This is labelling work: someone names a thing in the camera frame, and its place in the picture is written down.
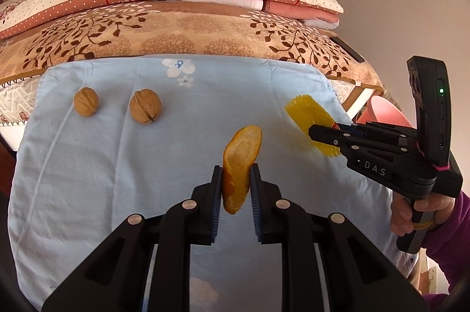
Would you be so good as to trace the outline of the purple right sleeve forearm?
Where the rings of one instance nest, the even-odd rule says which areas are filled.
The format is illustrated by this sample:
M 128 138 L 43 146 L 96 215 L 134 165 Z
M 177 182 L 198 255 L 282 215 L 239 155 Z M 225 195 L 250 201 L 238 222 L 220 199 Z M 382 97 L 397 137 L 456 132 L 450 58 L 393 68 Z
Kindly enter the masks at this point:
M 469 196 L 461 192 L 449 217 L 426 234 L 422 247 L 436 262 L 452 292 L 469 268 Z

